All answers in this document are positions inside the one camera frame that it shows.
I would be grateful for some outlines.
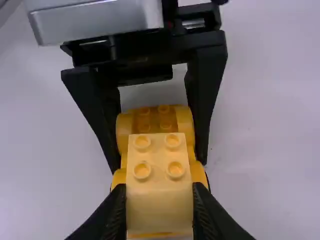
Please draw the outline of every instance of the metal plate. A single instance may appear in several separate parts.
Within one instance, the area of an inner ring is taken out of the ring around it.
[[[163,28],[161,0],[26,0],[40,45]]]

